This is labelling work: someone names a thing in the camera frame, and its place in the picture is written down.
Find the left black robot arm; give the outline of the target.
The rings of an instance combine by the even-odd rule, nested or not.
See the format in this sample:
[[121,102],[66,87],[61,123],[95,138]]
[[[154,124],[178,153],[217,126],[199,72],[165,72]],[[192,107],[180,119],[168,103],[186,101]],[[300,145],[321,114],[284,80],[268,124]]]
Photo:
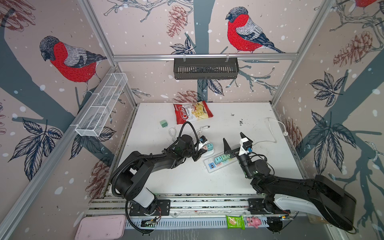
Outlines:
[[185,122],[175,141],[160,154],[143,155],[132,152],[124,162],[111,174],[110,184],[114,197],[126,200],[125,214],[129,224],[142,235],[150,235],[153,230],[141,229],[130,219],[129,204],[139,205],[144,214],[162,213],[158,198],[145,188],[151,173],[174,169],[183,164],[187,158],[195,162],[201,158],[203,147],[208,142],[205,136],[199,137],[191,122]]

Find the green charger plug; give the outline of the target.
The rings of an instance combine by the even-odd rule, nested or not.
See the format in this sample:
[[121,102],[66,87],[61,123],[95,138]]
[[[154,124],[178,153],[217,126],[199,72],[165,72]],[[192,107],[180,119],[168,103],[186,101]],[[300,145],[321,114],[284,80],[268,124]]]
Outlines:
[[222,162],[227,161],[230,158],[230,155],[221,155]]

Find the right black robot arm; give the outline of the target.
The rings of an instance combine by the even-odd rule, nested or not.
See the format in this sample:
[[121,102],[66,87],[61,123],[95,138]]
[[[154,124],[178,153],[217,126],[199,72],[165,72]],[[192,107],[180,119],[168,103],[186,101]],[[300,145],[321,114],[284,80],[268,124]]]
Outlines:
[[293,210],[325,219],[329,224],[350,232],[354,230],[357,200],[328,178],[316,175],[313,179],[291,179],[275,175],[267,160],[252,151],[253,141],[240,134],[240,146],[232,149],[223,140],[224,153],[237,158],[243,173],[251,180],[252,188],[265,194],[264,208],[273,212]]

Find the light green charger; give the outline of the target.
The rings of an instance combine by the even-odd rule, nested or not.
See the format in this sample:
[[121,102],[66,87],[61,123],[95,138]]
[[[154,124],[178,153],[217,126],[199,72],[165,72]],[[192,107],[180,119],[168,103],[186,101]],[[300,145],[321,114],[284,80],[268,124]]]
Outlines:
[[161,120],[160,124],[161,124],[162,128],[166,128],[168,126],[168,122],[166,120]]

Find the teal charger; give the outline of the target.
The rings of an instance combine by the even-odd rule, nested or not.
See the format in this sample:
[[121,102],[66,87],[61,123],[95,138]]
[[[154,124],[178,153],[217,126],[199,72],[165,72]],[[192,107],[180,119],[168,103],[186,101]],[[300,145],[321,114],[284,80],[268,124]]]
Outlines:
[[206,147],[208,151],[212,151],[214,149],[213,144],[207,144]]

